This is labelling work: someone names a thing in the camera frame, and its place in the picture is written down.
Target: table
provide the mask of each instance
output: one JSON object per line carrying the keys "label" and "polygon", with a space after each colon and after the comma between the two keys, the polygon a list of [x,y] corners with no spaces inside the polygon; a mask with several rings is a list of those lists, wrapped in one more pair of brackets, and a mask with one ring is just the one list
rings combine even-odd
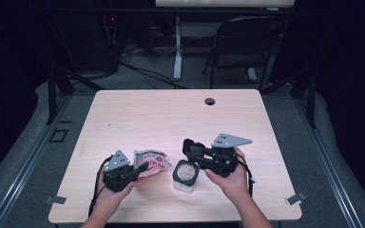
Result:
{"label": "table", "polygon": [[[156,0],[156,7],[163,8],[291,8],[295,0]],[[176,17],[176,62],[173,79],[179,81],[182,77],[183,56],[181,49],[181,21]]]}
{"label": "table", "polygon": [[[215,104],[208,105],[205,99]],[[192,194],[174,188],[172,173],[183,140],[210,147],[221,133],[251,139],[242,145],[255,178],[254,200],[270,220],[299,219],[295,194],[259,92],[254,89],[102,90],[97,92],[74,148],[58,197],[53,223],[84,222],[93,195],[96,172],[105,158],[121,149],[157,149],[173,167],[135,183],[109,222],[237,221],[239,213],[220,188],[201,170]]]}

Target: hand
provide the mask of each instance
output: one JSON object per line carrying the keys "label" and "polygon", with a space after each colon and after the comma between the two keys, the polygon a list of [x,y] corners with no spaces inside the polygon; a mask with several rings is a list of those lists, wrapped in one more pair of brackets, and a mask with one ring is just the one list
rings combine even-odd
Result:
{"label": "hand", "polygon": [[104,170],[103,168],[100,174],[97,192],[99,193],[100,190],[103,190],[96,199],[93,212],[82,227],[104,227],[111,216],[117,211],[121,201],[132,191],[133,182],[127,185],[121,192],[113,192],[104,187]]}
{"label": "hand", "polygon": [[[243,158],[245,158],[241,150],[239,150],[237,147],[234,147],[234,149],[238,155],[241,155]],[[238,156],[238,159],[239,161],[244,162],[240,156]],[[244,167],[242,167],[242,165],[239,164],[236,170],[226,178],[216,175],[209,169],[205,170],[205,174],[212,182],[221,188],[221,191],[223,191],[224,195],[228,197],[234,204],[249,196],[247,171]]]}

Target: chair backrest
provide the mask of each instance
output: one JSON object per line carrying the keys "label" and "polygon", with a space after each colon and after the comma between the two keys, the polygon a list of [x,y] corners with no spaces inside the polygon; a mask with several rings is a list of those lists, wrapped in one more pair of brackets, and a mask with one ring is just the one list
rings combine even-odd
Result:
{"label": "chair backrest", "polygon": [[264,51],[284,32],[284,21],[275,16],[235,17],[220,25],[214,39],[216,51]]}

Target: gray carpet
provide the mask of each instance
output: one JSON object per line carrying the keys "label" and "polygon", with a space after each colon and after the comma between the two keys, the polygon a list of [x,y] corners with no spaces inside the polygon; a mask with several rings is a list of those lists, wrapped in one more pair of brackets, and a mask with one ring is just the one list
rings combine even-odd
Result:
{"label": "gray carpet", "polygon": [[[136,52],[130,57],[130,64],[133,66],[150,69],[172,78],[173,55],[161,56]],[[201,75],[204,61],[205,56],[189,56],[183,59],[182,80],[178,84],[190,88],[208,88],[209,73]],[[218,73],[219,82],[223,80],[221,75],[232,74],[231,71]],[[236,78],[242,80],[242,73],[237,72]],[[109,89],[172,88],[170,85],[148,80],[152,85],[138,73],[120,66],[114,75],[94,82]],[[85,85],[79,82],[72,83],[76,92],[71,97],[59,95],[58,102],[63,104],[64,111],[60,113],[52,126],[45,125],[48,119],[47,85],[37,89],[41,102],[29,125],[0,166],[0,202],[5,198],[10,185],[35,147],[40,148],[42,153],[41,156],[34,158],[35,166],[31,167],[32,172],[25,179],[26,184],[22,186],[21,191],[18,191],[16,200],[9,206],[8,213],[1,215],[2,227],[54,227],[48,221],[50,205],[44,203],[44,199],[47,196],[55,196],[58,191],[94,96],[94,92]],[[296,221],[284,221],[282,227],[349,227],[332,186],[322,169],[313,137],[306,123],[301,119],[303,114],[298,110],[297,102],[288,95],[288,88],[280,89],[275,95],[263,96],[263,100],[295,190],[304,192],[308,196],[308,199],[301,204],[302,218]],[[318,134],[333,159],[337,173],[348,190],[355,210],[365,227],[365,192],[358,185],[351,169],[336,148],[335,134],[325,111],[325,103],[319,96],[317,96],[316,123]],[[49,142],[55,129],[67,131],[63,142]],[[47,134],[43,137],[44,143],[36,145],[44,134]],[[69,224],[60,227],[79,226],[80,224]]]}

